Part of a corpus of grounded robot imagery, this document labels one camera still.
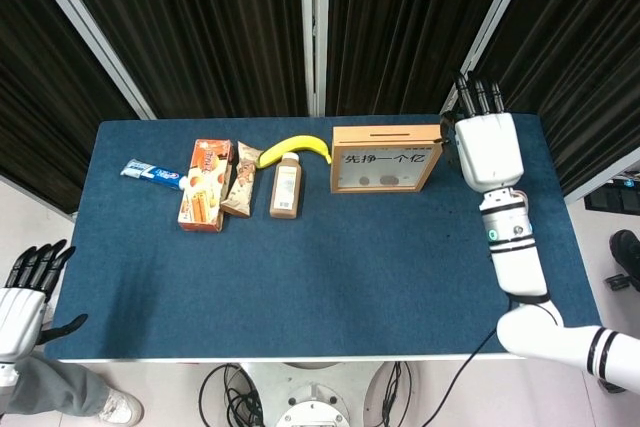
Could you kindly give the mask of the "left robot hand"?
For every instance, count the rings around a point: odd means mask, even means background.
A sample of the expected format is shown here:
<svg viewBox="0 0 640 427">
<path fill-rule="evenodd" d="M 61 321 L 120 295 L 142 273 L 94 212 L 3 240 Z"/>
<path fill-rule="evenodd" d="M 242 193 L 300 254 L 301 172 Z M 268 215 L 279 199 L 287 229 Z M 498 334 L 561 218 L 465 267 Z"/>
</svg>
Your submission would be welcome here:
<svg viewBox="0 0 640 427">
<path fill-rule="evenodd" d="M 44 316 L 61 273 L 75 253 L 61 239 L 31 246 L 14 261 L 1 287 L 1 362 L 14 364 L 35 347 L 68 336 L 87 321 L 80 314 L 69 323 L 45 329 Z"/>
</svg>

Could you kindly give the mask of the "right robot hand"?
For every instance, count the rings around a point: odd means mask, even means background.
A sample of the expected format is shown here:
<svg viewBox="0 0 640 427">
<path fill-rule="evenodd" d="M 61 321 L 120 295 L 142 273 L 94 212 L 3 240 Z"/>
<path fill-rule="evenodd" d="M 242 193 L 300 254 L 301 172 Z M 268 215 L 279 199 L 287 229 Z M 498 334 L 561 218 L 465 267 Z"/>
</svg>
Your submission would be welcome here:
<svg viewBox="0 0 640 427">
<path fill-rule="evenodd" d="M 440 114 L 448 164 L 475 192 L 510 188 L 524 173 L 518 135 L 499 84 L 472 72 L 454 76 L 456 98 Z"/>
</svg>

